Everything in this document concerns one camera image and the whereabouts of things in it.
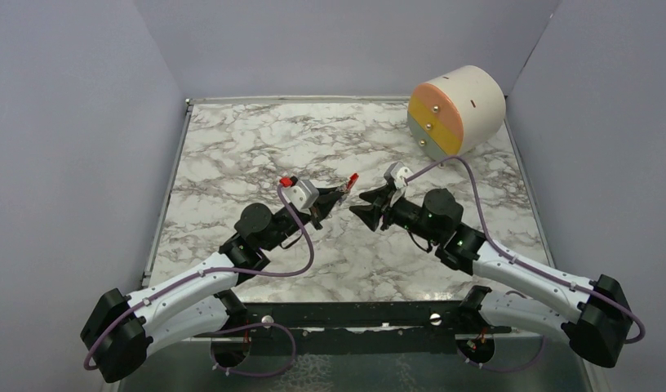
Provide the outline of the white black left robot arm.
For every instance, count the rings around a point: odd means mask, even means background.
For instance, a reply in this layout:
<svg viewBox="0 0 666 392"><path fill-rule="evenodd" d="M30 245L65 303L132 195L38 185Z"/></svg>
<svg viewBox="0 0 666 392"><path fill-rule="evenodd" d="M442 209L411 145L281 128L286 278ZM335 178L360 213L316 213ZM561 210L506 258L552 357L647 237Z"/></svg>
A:
<svg viewBox="0 0 666 392"><path fill-rule="evenodd" d="M350 192L349 185L318 188L309 180L285 177L277 185L282 208L273 212L263 203L251 203L241 212L234 234L204 261L152 287L122 294L117 288L97 301L80 338L87 348L83 367L99 371L114 383L131 375L152 354L183 339L220 331L240 331L243 313L225 304L221 293L255 276L290 278L307 272L315 257L306 229L321 229L331 210ZM300 234L309 258L299 269L273 272L267 252Z"/></svg>

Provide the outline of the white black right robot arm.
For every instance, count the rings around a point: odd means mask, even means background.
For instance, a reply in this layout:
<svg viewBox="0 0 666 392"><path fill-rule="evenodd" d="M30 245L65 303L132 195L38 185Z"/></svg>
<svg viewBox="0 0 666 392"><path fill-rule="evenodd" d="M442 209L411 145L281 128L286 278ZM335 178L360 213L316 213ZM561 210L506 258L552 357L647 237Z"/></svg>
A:
<svg viewBox="0 0 666 392"><path fill-rule="evenodd" d="M364 203L349 210L370 230L397 225L411 237L426 240L448 268L522 294L511 300L492 289L472 289L457 313L464 330L515 327L564 341L597 366L617 364L633 321L616 279L568 274L491 242L485 233L463 223L464 209L446 189L430 190L420 205L397 195L392 184L364 192L361 198Z"/></svg>

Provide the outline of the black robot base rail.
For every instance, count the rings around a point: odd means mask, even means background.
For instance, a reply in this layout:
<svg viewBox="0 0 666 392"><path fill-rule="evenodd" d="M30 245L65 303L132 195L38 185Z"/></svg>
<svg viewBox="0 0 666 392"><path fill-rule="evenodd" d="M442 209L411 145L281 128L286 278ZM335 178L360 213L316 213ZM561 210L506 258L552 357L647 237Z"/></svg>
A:
<svg viewBox="0 0 666 392"><path fill-rule="evenodd" d="M248 303L218 332L210 350L225 359L297 354L453 354L456 340L490 327L459 301Z"/></svg>

